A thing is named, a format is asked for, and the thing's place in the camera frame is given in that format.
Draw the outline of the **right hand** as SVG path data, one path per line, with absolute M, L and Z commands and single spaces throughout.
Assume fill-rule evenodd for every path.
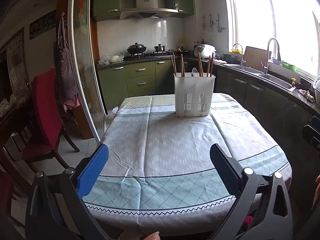
M 316 178 L 316 184 L 317 184 L 317 188 L 315 191 L 315 195 L 313 197 L 313 206 L 316 204 L 319 196 L 320 196 L 320 175 Z

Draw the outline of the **left hand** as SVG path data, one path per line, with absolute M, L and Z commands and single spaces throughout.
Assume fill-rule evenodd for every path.
M 141 236 L 139 240 L 160 240 L 159 231 L 156 231 L 148 236 Z

